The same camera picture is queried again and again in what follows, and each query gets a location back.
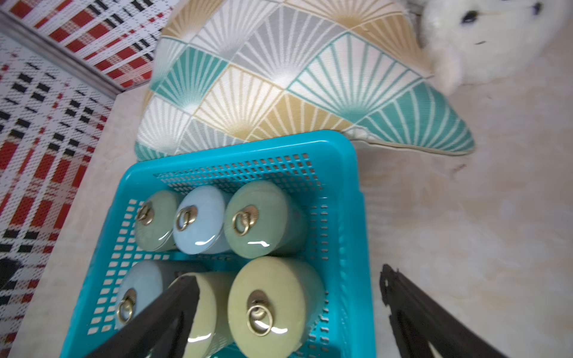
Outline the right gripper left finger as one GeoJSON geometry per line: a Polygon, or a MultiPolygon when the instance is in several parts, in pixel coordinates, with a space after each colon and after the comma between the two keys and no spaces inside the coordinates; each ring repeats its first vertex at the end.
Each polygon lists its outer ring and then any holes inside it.
{"type": "Polygon", "coordinates": [[[196,277],[179,277],[133,322],[122,328],[89,357],[182,357],[198,307],[196,277]]]}

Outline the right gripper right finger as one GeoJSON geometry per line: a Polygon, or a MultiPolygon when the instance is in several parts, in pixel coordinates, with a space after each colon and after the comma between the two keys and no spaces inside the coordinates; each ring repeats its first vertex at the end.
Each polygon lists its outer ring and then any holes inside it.
{"type": "Polygon", "coordinates": [[[504,356],[388,264],[379,286],[402,357],[433,357],[433,351],[442,357],[504,356]]]}

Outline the blue grey tea canister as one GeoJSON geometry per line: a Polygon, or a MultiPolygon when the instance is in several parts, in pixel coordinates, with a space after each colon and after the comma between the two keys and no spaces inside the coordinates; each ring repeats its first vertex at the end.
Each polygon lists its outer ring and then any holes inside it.
{"type": "Polygon", "coordinates": [[[116,329],[122,329],[157,299],[182,274],[207,272],[192,261],[144,260],[135,264],[123,279],[115,309],[116,329]]]}

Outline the dark green tea canister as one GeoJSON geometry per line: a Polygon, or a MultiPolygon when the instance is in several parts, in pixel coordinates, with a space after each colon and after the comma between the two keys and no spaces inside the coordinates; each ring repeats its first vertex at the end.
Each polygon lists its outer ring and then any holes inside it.
{"type": "Polygon", "coordinates": [[[176,250],[173,225],[182,195],[161,190],[149,197],[136,215],[134,237],[144,251],[176,250]]]}

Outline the light green tea canister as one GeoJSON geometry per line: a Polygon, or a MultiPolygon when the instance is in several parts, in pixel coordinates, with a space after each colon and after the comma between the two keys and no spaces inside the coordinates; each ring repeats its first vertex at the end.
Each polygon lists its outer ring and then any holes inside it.
{"type": "Polygon", "coordinates": [[[228,297],[232,337],[246,357],[289,357],[324,308],[325,286],[309,263],[259,257],[237,274],[228,297]]]}

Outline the teal plastic basket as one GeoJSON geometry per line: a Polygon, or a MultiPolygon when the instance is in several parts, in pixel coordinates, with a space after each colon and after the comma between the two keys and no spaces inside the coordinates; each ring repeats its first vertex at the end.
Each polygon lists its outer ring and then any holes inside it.
{"type": "Polygon", "coordinates": [[[312,265],[325,285],[316,327],[296,357],[373,357],[375,325],[364,198],[353,145],[334,131],[317,131],[145,161],[122,177],[82,286],[63,357],[85,357],[118,330],[119,287],[142,260],[195,261],[213,271],[238,271],[246,260],[233,254],[191,256],[138,248],[135,216],[160,190],[182,195],[203,185],[236,192],[268,180],[289,193],[308,218],[299,260],[312,265]]]}

